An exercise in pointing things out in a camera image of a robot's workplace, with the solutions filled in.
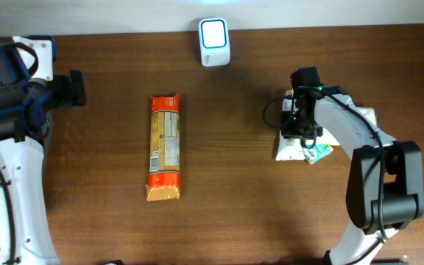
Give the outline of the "white cream tube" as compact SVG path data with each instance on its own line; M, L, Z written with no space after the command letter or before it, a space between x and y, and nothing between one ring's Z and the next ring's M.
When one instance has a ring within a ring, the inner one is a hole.
M293 90L287 90L284 93L284 99L282 103L282 114L289 114L292 107L292 96ZM284 161L284 160L305 160L305 155L303 153L303 148L301 143L296 138L285 138L283 136L283 130L279 131L279 144L278 152L276 154L275 160Z

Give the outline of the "small teal tissue pack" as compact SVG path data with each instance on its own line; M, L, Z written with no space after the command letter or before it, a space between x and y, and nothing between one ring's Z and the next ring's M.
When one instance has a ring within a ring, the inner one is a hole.
M316 144L310 149L304 149L303 154L309 164L314 164L317 161L329 156L333 152L333 147L327 144Z

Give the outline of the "white barcode scanner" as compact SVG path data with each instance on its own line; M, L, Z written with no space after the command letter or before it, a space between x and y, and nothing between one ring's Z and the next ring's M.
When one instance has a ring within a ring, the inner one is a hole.
M204 18L198 24L201 63L204 67L230 63L228 25L223 18Z

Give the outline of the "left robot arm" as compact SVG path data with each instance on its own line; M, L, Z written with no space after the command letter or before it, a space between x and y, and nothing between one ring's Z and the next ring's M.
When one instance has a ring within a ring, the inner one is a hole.
M0 40L0 264L58 264L43 173L52 111L83 106L81 71L54 74L50 36Z

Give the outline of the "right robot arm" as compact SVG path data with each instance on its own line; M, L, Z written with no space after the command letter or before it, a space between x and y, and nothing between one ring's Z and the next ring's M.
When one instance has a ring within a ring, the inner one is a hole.
M373 124L340 85L324 85L315 67L290 76L291 107L279 125L305 149L328 131L350 159L350 221L324 264L371 264L387 241L424 213L423 158L413 141L398 141Z

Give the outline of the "orange spaghetti package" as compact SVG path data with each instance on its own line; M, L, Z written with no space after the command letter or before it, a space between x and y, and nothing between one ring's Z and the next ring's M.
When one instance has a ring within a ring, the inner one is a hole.
M154 202L179 197L180 96L153 96L146 200Z

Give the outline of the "yellow white snack bag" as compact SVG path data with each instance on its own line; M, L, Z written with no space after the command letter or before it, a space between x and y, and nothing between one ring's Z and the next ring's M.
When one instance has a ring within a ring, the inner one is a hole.
M377 113L374 108L371 107L357 107L362 113L362 116L367 118L373 125L380 127L380 123L377 117ZM317 137L317 144L327 144L330 146L339 146L340 143L336 138L326 129L322 129L322 135Z

